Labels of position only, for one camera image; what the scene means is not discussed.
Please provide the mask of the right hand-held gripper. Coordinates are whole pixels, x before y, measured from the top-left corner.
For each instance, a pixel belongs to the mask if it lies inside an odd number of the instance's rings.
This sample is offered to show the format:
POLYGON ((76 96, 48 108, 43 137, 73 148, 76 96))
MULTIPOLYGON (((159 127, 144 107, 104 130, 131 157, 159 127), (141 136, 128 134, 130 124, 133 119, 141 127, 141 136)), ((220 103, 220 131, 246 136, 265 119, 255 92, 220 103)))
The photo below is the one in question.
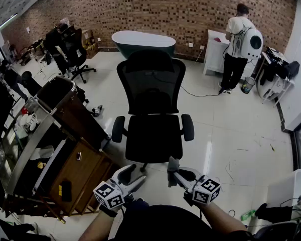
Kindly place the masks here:
POLYGON ((195 203, 209 205, 221 191, 219 182, 188 167, 181 167, 172 173, 172 187, 174 186, 180 186, 186 190, 184 199, 191 206, 195 203))

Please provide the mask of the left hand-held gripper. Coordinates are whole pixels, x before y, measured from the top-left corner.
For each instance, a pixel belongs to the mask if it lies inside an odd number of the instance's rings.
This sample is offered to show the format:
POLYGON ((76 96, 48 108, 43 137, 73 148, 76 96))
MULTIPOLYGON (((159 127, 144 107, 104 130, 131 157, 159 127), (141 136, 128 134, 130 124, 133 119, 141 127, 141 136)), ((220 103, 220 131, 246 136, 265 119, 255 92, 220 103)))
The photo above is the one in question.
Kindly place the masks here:
POLYGON ((146 175, 141 175, 135 180, 131 179, 135 168, 136 164, 131 164, 118 169, 111 179, 102 181, 93 190, 101 205, 110 210, 122 206, 125 203, 124 199, 143 185, 146 175))

